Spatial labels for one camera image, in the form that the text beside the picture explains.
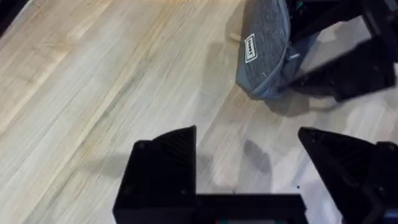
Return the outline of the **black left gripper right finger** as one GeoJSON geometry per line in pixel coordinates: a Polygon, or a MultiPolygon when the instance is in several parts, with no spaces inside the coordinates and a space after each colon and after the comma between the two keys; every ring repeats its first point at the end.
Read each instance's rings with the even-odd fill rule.
{"type": "Polygon", "coordinates": [[[343,223],[397,223],[397,144],[301,127],[311,158],[343,223]]]}

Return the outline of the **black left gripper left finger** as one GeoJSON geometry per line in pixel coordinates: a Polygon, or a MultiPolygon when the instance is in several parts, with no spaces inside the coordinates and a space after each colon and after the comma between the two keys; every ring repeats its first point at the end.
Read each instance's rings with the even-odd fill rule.
{"type": "Polygon", "coordinates": [[[134,143],[113,205],[116,223],[191,223],[196,136],[189,126],[134,143]]]}

